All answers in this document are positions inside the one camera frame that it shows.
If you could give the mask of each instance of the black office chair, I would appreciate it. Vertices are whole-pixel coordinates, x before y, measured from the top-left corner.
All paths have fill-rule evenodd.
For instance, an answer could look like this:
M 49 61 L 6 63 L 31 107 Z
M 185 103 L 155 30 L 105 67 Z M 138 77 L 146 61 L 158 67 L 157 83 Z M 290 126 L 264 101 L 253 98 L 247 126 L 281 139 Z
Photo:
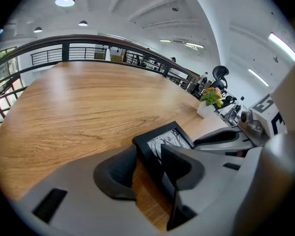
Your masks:
M 224 88 L 227 88 L 226 85 L 224 85 L 224 83 L 220 80 L 218 81 L 214 81 L 211 85 L 210 88 L 219 88 L 221 90 L 223 90 Z
M 212 71 L 215 81 L 211 84 L 210 87 L 219 88 L 221 90 L 226 89 L 228 87 L 228 84 L 224 77 L 228 75 L 229 73 L 230 73 L 229 70 L 225 66 L 223 65 L 216 66 Z
M 223 105 L 221 107 L 218 107 L 216 104 L 212 104 L 213 107 L 216 109 L 216 110 L 219 110 L 219 109 L 222 109 L 222 108 L 225 108 L 231 104 L 234 104 L 235 101 L 237 101 L 237 98 L 236 97 L 232 97 L 230 95 L 226 96 L 225 99 L 222 100 L 223 101 Z
M 229 70 L 223 66 L 223 65 L 218 65 L 216 66 L 213 71 L 213 77 L 215 78 L 215 80 L 221 80 L 222 78 L 224 78 L 226 75 L 229 75 Z

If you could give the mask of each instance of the metal railing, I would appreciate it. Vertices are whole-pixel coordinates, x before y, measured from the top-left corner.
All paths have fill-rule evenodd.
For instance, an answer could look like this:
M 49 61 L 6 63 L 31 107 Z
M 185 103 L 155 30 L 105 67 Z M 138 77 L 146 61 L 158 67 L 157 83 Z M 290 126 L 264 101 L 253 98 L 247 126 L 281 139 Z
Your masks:
M 198 75 L 189 71 L 188 69 L 176 64 L 170 59 L 146 49 L 142 46 L 123 41 L 120 39 L 98 36 L 98 35 L 63 35 L 54 36 L 37 41 L 33 41 L 26 45 L 20 46 L 11 52 L 8 52 L 0 59 L 0 100 L 7 98 L 10 95 L 15 95 L 18 98 L 17 93 L 24 91 L 27 87 L 15 89 L 13 83 L 21 78 L 21 74 L 42 68 L 44 66 L 55 65 L 59 62 L 66 61 L 95 61 L 95 62 L 108 62 L 105 61 L 106 49 L 95 47 L 70 47 L 70 44 L 98 44 L 109 47 L 117 47 L 124 50 L 122 61 L 114 62 L 115 64 L 123 64 L 139 69 L 149 70 L 164 77 L 169 77 L 172 81 L 179 81 L 179 85 L 185 83 L 185 85 L 197 81 Z M 37 52 L 31 54 L 32 67 L 23 68 L 12 74 L 8 71 L 8 67 L 4 67 L 4 64 L 8 64 L 9 60 L 20 56 L 24 53 L 28 53 L 40 48 L 62 45 L 62 48 L 55 48 L 46 51 Z M 171 74 L 170 69 L 173 68 L 187 75 L 187 78 L 180 78 L 175 74 Z M 5 118 L 5 111 L 9 108 L 1 109 L 0 115 Z
M 104 60 L 106 48 L 96 47 L 69 47 L 69 60 L 101 59 Z M 44 64 L 53 61 L 62 61 L 62 48 L 46 50 L 31 54 L 32 65 Z

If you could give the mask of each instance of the wooden table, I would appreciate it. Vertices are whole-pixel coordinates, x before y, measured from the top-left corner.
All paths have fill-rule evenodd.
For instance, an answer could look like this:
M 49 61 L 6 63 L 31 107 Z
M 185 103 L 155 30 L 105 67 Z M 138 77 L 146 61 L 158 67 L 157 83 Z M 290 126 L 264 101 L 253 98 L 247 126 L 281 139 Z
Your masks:
M 101 62 L 59 63 L 33 82 L 0 128 L 0 187 L 12 199 L 59 166 L 108 149 L 176 121 L 194 140 L 224 127 L 202 119 L 199 101 L 150 71 Z M 171 205 L 138 161 L 137 206 L 161 231 Z

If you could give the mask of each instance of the ceiling light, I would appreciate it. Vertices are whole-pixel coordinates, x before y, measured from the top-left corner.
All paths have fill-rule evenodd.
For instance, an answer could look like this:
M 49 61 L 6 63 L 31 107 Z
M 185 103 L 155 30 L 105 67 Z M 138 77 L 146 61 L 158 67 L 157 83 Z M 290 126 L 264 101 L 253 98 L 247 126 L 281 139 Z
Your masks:
M 192 48 L 193 50 L 197 50 L 197 47 L 195 47 L 195 46 L 187 45 L 187 44 L 185 44 L 185 46 L 188 46 L 188 47 Z
M 75 0 L 56 0 L 55 4 L 61 7 L 69 7 L 74 5 Z
M 88 26 L 88 23 L 87 23 L 87 21 L 82 20 L 82 21 L 79 23 L 79 26 Z
M 249 69 L 248 71 L 251 72 L 253 75 L 255 75 L 259 80 L 261 80 L 262 83 L 265 84 L 267 87 L 269 86 L 268 83 L 265 82 L 265 81 L 263 80 L 263 78 L 261 78 L 261 77 L 260 77 L 258 74 L 256 74 L 253 70 Z
M 42 31 L 43 29 L 41 27 L 36 27 L 34 30 L 35 33 L 42 32 Z
M 192 43 L 186 43 L 187 45 L 192 45 L 192 46 L 196 46 L 196 47 L 200 47 L 200 48 L 204 48 L 203 45 L 197 45 L 197 44 L 192 44 Z
M 285 44 L 281 39 L 279 39 L 273 33 L 270 34 L 269 39 L 272 40 L 279 47 L 281 47 L 295 61 L 295 52 L 287 44 Z

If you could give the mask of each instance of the flower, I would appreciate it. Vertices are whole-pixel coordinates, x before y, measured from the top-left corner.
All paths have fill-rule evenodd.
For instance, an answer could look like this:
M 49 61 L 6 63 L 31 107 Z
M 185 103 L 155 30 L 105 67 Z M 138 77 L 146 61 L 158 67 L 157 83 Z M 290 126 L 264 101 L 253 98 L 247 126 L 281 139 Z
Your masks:
M 222 94 L 220 92 L 216 92 L 215 94 L 219 99 L 222 99 Z

